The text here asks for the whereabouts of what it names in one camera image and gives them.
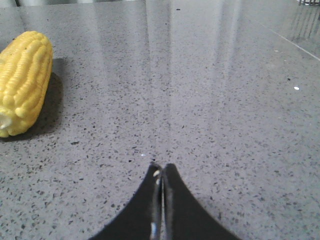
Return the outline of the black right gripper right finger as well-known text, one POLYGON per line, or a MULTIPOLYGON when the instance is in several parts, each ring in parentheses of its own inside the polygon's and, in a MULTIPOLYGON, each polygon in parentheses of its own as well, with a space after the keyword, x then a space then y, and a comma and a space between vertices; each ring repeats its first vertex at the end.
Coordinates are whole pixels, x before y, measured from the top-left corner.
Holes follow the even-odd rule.
POLYGON ((200 205, 183 182, 175 164, 162 174, 167 240, 237 240, 200 205))

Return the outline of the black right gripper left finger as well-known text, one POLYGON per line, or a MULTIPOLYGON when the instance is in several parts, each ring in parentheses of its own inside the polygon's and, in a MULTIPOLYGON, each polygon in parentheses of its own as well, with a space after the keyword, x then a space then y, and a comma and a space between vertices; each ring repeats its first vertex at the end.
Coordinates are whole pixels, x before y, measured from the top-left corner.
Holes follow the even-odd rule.
POLYGON ((92 240, 159 240, 162 225, 162 168, 152 162, 123 210, 92 240))

